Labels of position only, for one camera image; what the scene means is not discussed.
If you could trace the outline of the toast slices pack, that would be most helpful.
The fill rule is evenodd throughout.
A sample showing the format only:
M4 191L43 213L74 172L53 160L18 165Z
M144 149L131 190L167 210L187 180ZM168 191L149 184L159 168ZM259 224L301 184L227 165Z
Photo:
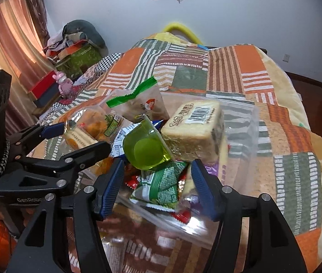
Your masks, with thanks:
M220 102L198 100L182 104L162 127L161 134L176 160L216 163L224 134Z

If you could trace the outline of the pink plush toy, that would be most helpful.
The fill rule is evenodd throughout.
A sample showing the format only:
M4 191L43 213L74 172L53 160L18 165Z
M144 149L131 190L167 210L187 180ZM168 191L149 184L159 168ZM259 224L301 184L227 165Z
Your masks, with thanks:
M68 96L71 94L71 90L73 87L72 80L70 80L62 71L56 72L52 77L58 84L58 90L60 92L60 95L63 98L68 98Z

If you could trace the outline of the red box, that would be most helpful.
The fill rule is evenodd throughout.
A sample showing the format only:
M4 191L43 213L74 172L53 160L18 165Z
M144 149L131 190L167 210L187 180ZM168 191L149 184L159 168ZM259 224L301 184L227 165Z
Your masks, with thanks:
M48 101L58 93L58 84L54 79L55 71L48 72L28 92L32 101Z

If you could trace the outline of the green snack packet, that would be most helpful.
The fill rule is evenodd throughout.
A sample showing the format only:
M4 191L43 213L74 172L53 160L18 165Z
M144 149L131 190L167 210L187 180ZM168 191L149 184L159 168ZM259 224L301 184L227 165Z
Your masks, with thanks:
M186 162L170 162L157 171L141 171L140 181L129 196L130 202L159 211L174 212L179 201L179 179Z

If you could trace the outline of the clear plastic storage box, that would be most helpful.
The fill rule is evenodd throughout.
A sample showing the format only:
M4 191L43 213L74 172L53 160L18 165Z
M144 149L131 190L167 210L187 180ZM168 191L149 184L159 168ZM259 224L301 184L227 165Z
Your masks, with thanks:
M210 249L226 240L237 243L243 216L255 208L256 201L249 193L254 183L260 125L258 108L252 101L214 94L207 94L204 99L220 102L224 114L223 142L215 166L203 166L200 160L190 164L192 179L186 184L193 188L180 200L190 204L189 222L183 224L149 203L136 202L126 189L120 190L117 200L157 227Z

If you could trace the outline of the orange pastry clear pack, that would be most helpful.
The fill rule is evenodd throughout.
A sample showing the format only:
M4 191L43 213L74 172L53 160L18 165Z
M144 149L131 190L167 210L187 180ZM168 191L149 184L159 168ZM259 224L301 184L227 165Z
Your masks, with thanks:
M63 138L73 150L79 150L97 142L112 145L121 129L130 121L114 110L100 105L76 109L61 119L65 123Z

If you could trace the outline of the green topped brown snack bag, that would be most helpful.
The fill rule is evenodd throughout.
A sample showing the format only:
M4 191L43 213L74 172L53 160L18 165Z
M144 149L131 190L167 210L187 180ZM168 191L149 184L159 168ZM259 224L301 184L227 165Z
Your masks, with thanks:
M143 81L130 94L116 96L106 101L110 109L133 123L138 123L146 115L151 121L170 118L158 86L152 76Z

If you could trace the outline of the small red cartoon snack packet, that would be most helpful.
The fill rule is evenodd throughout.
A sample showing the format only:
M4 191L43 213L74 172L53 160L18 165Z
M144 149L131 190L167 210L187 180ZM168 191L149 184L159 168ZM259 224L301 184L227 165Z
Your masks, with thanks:
M183 224L188 224L192 215L189 210L182 210L179 212L171 212L170 215L174 217L177 221L183 223Z

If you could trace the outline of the large red snack bag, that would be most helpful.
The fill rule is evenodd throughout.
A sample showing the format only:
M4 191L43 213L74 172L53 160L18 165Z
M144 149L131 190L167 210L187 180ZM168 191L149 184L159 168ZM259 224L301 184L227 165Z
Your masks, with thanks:
M124 167L123 183L132 190L135 190L140 182L141 170L135 168L131 164Z

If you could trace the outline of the green jelly cup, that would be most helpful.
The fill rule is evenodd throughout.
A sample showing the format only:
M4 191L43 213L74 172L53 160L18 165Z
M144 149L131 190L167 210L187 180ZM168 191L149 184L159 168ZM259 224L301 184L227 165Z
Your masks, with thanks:
M162 135L147 115L125 136L123 151L130 164L140 170L159 169L173 160Z

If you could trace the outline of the purple wafer pack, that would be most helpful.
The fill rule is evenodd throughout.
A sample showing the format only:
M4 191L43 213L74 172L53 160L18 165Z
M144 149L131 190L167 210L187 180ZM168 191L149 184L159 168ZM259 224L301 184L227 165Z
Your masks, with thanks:
M177 204L177 211L190 210L204 215L213 221L220 219L225 210L222 196L223 185L219 174L226 170L228 143L221 140L217 162L205 165L200 159L190 163L187 168L183 191Z

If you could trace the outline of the grey bag on pile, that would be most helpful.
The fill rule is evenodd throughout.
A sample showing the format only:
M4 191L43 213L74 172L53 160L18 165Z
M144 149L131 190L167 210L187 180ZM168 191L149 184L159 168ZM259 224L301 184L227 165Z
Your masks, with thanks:
M65 38L66 35L72 35L75 33L84 33L86 38L100 49L103 49L106 46L104 39L96 28L86 20L73 20L63 27L63 38Z

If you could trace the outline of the yellow pillow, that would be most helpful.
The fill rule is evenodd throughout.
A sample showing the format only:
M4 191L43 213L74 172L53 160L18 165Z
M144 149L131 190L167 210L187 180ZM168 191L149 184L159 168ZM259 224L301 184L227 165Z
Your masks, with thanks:
M171 22L163 28L163 32L178 31L182 33L191 43L203 45L203 42L185 25L178 22Z

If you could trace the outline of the pink striped curtain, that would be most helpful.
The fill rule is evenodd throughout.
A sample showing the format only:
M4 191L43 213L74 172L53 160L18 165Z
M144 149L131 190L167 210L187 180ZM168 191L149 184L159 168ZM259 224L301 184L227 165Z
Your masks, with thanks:
M31 88L53 70L43 51L27 0L0 0L0 70L12 77L6 109L8 135L37 122Z

